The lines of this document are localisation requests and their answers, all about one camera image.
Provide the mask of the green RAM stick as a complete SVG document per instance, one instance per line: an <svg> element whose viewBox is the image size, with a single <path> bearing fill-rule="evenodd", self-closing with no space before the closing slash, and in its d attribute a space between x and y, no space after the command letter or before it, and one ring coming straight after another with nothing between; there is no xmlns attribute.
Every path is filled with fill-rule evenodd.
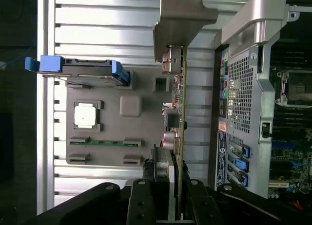
<svg viewBox="0 0 312 225"><path fill-rule="evenodd" d="M112 140L89 140L87 142L70 141L70 145L79 146L124 146L124 147L139 147L136 143L126 143L123 141L112 141Z"/></svg>

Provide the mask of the grey parts rack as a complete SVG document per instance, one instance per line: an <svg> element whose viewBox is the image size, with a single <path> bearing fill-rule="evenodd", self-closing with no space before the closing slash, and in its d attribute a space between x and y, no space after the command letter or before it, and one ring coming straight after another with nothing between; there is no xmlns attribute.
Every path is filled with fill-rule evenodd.
<svg viewBox="0 0 312 225"><path fill-rule="evenodd" d="M165 130L162 107L171 101L172 78L157 69L128 69L127 87L67 87L66 162L71 165L140 166L150 158ZM78 128L74 109L89 103L97 109L96 124ZM139 147L79 146L70 141L112 140Z"/></svg>

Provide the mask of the green motherboard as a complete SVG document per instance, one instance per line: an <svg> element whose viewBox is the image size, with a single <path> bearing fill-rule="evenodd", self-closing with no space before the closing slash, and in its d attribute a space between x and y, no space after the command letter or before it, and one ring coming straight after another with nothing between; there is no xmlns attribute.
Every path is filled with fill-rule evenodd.
<svg viewBox="0 0 312 225"><path fill-rule="evenodd" d="M312 43L278 40L271 48L270 82L279 89L278 71L312 69ZM272 141L296 143L295 149L273 149L270 181L284 181L288 188L269 188L269 197L289 203L312 200L312 108L288 108L275 103Z"/></svg>

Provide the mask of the blue expansion slot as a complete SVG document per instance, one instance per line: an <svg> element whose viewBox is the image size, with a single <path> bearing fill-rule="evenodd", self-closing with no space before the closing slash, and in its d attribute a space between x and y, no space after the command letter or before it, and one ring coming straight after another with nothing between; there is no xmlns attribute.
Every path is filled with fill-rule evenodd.
<svg viewBox="0 0 312 225"><path fill-rule="evenodd" d="M295 149L296 143L283 142L283 141L272 141L273 149Z"/></svg>

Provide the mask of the silver CPU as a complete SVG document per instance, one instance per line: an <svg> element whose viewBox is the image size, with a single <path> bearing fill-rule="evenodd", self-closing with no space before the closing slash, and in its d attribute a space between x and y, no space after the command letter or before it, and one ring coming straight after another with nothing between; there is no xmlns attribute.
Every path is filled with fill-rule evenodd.
<svg viewBox="0 0 312 225"><path fill-rule="evenodd" d="M97 109L89 103L78 103L74 109L74 124L78 128L91 129L96 124Z"/></svg>

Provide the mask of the grey open PC case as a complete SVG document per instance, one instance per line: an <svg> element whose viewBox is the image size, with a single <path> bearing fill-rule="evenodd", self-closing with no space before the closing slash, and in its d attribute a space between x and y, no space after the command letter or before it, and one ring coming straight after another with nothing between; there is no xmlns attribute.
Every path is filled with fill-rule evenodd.
<svg viewBox="0 0 312 225"><path fill-rule="evenodd" d="M271 198L275 90L270 61L273 44L282 39L312 43L312 0L249 0L215 36L214 187L234 183ZM250 158L243 156L244 145L251 149ZM235 158L247 160L249 172L237 168ZM240 183L240 173L248 175L247 187ZM283 202L304 209L310 201Z"/></svg>

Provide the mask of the CPU socket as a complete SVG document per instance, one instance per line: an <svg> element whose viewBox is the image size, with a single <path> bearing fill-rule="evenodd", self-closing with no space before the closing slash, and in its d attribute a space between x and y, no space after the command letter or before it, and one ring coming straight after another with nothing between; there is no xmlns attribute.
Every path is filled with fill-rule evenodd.
<svg viewBox="0 0 312 225"><path fill-rule="evenodd" d="M278 71L280 79L275 103L288 108L312 108L312 69L288 68Z"/></svg>

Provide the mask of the hard disk with blue carrier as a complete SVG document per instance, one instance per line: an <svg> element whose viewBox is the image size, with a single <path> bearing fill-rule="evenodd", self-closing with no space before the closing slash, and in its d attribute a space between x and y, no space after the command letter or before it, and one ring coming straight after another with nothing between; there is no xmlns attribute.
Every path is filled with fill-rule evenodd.
<svg viewBox="0 0 312 225"><path fill-rule="evenodd" d="M115 60L81 60L41 55L37 61L25 58L25 70L44 77L65 78L71 88L127 87L130 72Z"/></svg>

